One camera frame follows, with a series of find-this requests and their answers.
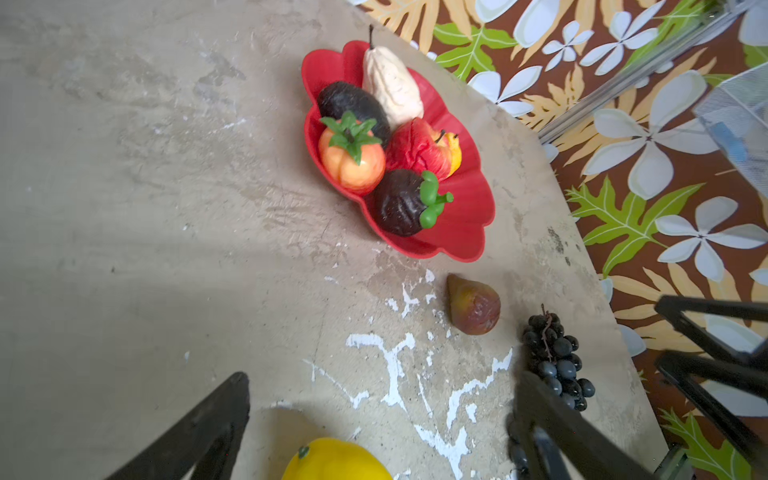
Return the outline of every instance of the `table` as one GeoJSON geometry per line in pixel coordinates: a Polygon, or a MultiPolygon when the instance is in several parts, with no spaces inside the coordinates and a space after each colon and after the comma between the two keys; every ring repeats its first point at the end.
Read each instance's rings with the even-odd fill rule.
{"type": "Polygon", "coordinates": [[[535,136],[379,28],[472,133],[485,255],[388,248],[306,152],[303,56],[367,37],[340,0],[5,2],[0,36],[0,463],[103,478],[232,372],[234,478],[354,439],[405,478],[513,478],[503,426],[545,303],[597,386],[585,417],[647,468],[666,445],[535,136]],[[445,277],[492,285],[469,337],[445,277]]]}

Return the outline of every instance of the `grape bunch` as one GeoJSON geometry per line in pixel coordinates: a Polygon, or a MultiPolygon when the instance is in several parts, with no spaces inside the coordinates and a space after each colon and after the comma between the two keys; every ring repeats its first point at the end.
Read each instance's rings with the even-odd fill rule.
{"type": "Polygon", "coordinates": [[[555,395],[571,409],[583,412],[587,399],[594,395],[594,385],[587,379],[576,379],[581,359],[575,353],[578,340],[565,335],[560,317],[541,306],[543,315],[533,315],[523,330],[523,343],[530,351],[528,369],[541,377],[555,395]]]}

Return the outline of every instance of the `red bowl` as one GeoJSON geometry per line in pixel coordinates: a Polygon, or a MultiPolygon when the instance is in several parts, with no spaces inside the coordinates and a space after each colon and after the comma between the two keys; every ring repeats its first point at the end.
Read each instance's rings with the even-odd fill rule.
{"type": "Polygon", "coordinates": [[[437,91],[421,75],[410,70],[416,80],[424,102],[424,120],[436,130],[446,129],[458,134],[462,147],[462,166],[449,178],[440,183],[440,194],[453,193],[452,204],[445,205],[445,211],[437,224],[422,230],[412,237],[399,237],[380,229],[371,217],[370,195],[361,197],[345,190],[328,175],[317,148],[320,135],[326,126],[320,123],[317,96],[334,81],[346,81],[362,85],[362,58],[369,44],[351,41],[344,50],[315,50],[304,57],[301,76],[306,93],[312,98],[313,106],[306,115],[304,137],[315,165],[325,178],[345,197],[360,205],[371,228],[403,255],[413,258],[430,258],[443,252],[460,262],[474,262],[485,249],[485,230],[496,215],[496,206],[488,181],[480,171],[480,154],[464,125],[448,112],[437,91]]]}

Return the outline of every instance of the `green calyx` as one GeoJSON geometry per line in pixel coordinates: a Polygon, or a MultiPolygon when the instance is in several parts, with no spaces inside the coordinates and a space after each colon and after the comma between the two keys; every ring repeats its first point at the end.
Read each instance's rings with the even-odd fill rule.
{"type": "Polygon", "coordinates": [[[371,128],[376,125],[375,118],[369,118],[358,124],[355,114],[348,110],[341,116],[341,123],[337,122],[336,119],[332,117],[323,117],[320,118],[320,121],[333,132],[333,136],[328,145],[330,147],[343,148],[358,165],[360,165],[360,161],[362,160],[363,145],[382,143],[380,138],[368,135],[371,128]]]}
{"type": "Polygon", "coordinates": [[[422,172],[422,186],[419,188],[419,196],[423,204],[427,208],[419,216],[419,223],[423,229],[432,228],[437,223],[437,217],[442,214],[445,209],[445,204],[453,202],[453,194],[448,192],[445,195],[438,195],[437,190],[440,187],[440,183],[437,181],[437,176],[429,170],[422,172]]]}

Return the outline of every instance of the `brown fig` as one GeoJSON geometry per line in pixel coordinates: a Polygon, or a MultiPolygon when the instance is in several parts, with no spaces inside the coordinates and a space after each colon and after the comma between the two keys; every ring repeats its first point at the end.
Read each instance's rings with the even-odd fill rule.
{"type": "Polygon", "coordinates": [[[496,326],[502,312],[498,293],[485,283],[448,275],[451,322],[467,335],[482,335],[496,326]]]}

